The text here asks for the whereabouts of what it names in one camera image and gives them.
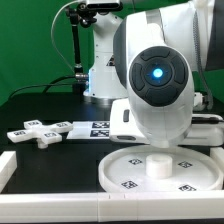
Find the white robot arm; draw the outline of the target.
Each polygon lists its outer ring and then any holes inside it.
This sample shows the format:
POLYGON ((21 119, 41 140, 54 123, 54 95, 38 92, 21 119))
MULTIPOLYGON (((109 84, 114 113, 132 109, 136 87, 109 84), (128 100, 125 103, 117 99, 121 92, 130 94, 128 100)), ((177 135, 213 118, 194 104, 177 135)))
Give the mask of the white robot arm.
POLYGON ((202 112, 213 96, 197 93, 193 81, 224 69, 224 0, 188 0, 124 19, 100 15, 94 33, 101 47, 85 93, 111 101, 111 140, 224 144, 220 118, 202 112))

